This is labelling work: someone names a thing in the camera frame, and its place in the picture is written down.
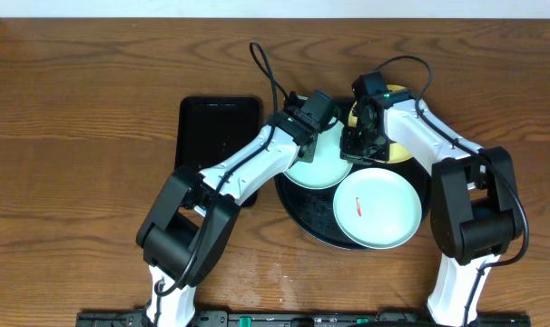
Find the yellow plate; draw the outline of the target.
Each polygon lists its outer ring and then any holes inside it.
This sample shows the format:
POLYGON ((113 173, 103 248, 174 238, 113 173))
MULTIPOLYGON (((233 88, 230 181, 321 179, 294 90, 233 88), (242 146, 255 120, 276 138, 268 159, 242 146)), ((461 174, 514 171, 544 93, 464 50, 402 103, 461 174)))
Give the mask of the yellow plate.
MULTIPOLYGON (((402 93, 404 91, 407 91, 407 88, 397 84, 388 84, 388 90, 389 92, 387 94, 380 95, 380 103, 378 103, 376 98, 372 97, 366 102, 366 104, 376 103, 382 106, 383 101, 385 100, 385 95, 389 96, 391 92, 402 93)), ((388 138, 388 161, 383 164, 398 164, 405 162, 406 160, 409 160, 411 158, 412 154, 403 145, 388 138)))

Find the light blue plate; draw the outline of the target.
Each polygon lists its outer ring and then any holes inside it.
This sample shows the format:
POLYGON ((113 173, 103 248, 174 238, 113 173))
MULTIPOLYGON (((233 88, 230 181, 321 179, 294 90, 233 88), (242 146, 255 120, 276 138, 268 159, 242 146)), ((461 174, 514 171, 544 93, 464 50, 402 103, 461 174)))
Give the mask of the light blue plate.
POLYGON ((332 207, 339 229, 354 243, 375 250, 406 243, 422 219, 411 183, 381 168, 351 173, 339 184, 332 207))
POLYGON ((340 158, 340 137, 344 124, 337 118, 333 126, 318 135, 311 163, 297 161, 284 175, 296 185, 313 190, 326 189, 340 183, 352 169, 352 163, 340 158))

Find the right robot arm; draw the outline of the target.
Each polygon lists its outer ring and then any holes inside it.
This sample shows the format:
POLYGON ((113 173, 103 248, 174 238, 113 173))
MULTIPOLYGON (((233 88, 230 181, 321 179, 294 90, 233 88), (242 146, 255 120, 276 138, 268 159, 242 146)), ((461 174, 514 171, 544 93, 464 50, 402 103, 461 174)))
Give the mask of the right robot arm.
MULTIPOLYGON (((357 129, 404 146, 431 178, 430 226, 442 252, 437 283, 427 300, 433 322, 467 326, 490 270, 518 262, 529 242, 512 159, 502 147, 484 149, 439 121, 406 88, 356 91, 357 129), (508 260, 509 244, 523 249, 508 260)), ((333 210, 340 229, 371 249, 407 241, 419 226, 417 194, 388 169, 365 168, 339 185, 333 210)))

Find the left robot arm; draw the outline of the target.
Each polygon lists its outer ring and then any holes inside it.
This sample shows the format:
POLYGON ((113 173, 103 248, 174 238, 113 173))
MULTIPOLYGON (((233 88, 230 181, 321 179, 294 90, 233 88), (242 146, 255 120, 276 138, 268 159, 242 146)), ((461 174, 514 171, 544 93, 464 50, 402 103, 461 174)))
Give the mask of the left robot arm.
POLYGON ((221 258, 242 204, 273 176, 312 161, 334 111, 333 100, 315 91, 287 103, 228 159, 170 174, 136 236, 152 276, 151 325, 189 324, 196 288, 221 258))

